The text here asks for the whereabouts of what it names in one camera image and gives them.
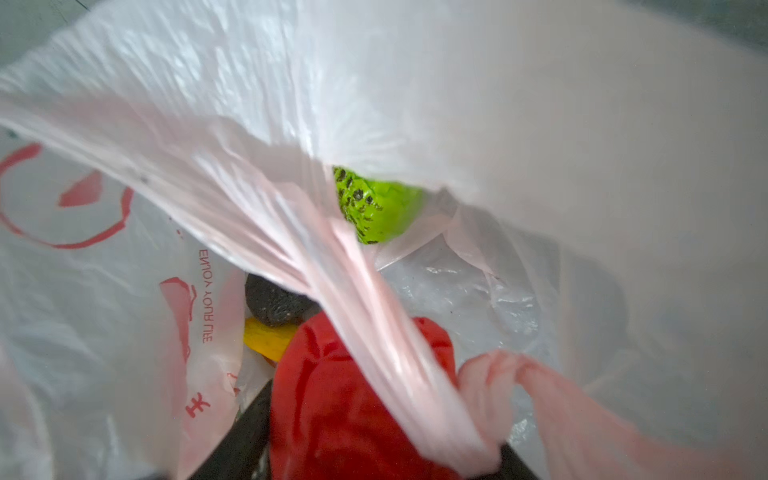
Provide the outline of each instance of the plastic bag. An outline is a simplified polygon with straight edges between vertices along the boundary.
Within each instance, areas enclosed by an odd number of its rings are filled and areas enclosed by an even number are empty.
[[[237,412],[243,272],[98,170],[0,152],[0,476],[186,477]]]
[[[767,82],[757,49],[607,0],[114,1],[0,75],[0,123],[318,299],[462,475],[496,466],[519,382],[552,478],[762,478]],[[492,353],[459,396],[333,164],[489,212],[500,235],[444,237],[502,282],[519,258],[572,382]]]

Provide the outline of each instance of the red logo print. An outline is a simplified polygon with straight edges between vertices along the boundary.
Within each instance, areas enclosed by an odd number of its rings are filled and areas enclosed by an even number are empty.
[[[160,292],[168,303],[170,311],[174,314],[176,327],[179,329],[179,341],[181,352],[184,354],[184,362],[190,357],[190,326],[192,321],[192,306],[197,298],[197,290],[194,285],[189,285],[179,277],[169,278],[160,282]]]
[[[22,147],[17,151],[11,153],[2,162],[0,162],[0,178],[2,178],[5,174],[8,173],[9,170],[19,165],[20,163],[37,157],[41,151],[42,151],[42,146],[40,144],[29,144],[26,147]],[[72,185],[69,188],[69,190],[64,192],[59,197],[58,206],[66,208],[66,207],[81,207],[83,205],[92,204],[101,198],[102,191],[103,191],[103,187],[101,184],[101,172],[95,171],[89,174],[87,177],[80,180],[79,182],[76,182],[74,185]],[[118,220],[117,223],[115,223],[114,225],[108,227],[106,230],[96,233],[94,236],[90,238],[87,238],[85,240],[82,240],[80,242],[75,242],[75,243],[51,243],[27,234],[24,230],[22,230],[20,227],[18,227],[13,222],[11,222],[11,220],[8,218],[8,216],[5,215],[5,212],[2,210],[1,204],[0,204],[0,223],[5,225],[6,228],[8,228],[11,232],[15,233],[16,235],[19,235],[20,237],[24,237],[27,240],[33,241],[35,243],[39,243],[47,247],[61,249],[61,250],[77,250],[81,248],[90,247],[92,245],[95,245],[96,243],[103,242],[107,238],[110,238],[113,235],[115,235],[117,232],[123,230],[125,228],[126,220],[131,215],[131,202],[133,201],[133,199],[134,199],[134,191],[131,188],[126,187],[125,190],[123,190],[123,194],[120,199],[121,219]]]
[[[101,198],[104,186],[101,185],[101,172],[93,170],[86,178],[69,187],[58,198],[58,206],[61,208],[82,207],[95,204]]]
[[[187,413],[192,418],[194,418],[195,416],[195,413],[194,413],[195,410],[200,410],[202,412],[204,406],[210,407],[210,403],[203,401],[203,394],[200,392],[197,393],[196,399],[193,397],[190,399],[190,401],[192,402],[192,405],[186,406],[184,408],[187,409]]]

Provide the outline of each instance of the pink plastic bag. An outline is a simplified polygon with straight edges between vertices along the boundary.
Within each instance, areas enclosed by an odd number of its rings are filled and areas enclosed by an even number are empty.
[[[542,476],[765,478],[766,84],[761,52],[608,0],[113,0],[0,74],[0,123],[319,300],[462,475],[497,466],[520,382]],[[340,217],[334,164],[447,188],[459,216],[414,243],[443,231],[483,272],[478,318],[529,288],[522,351],[560,373],[492,355],[460,395]],[[441,323],[456,299],[420,300]]]

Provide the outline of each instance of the green object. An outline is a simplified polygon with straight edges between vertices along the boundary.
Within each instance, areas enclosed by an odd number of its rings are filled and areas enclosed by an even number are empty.
[[[361,243],[381,243],[402,234],[424,201],[424,190],[396,182],[380,182],[334,167],[339,207],[355,225]]]

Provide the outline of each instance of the yellow food item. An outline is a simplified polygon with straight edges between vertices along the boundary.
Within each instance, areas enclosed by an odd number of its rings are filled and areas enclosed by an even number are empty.
[[[298,329],[297,325],[266,326],[250,317],[245,321],[243,340],[248,348],[279,362]]]

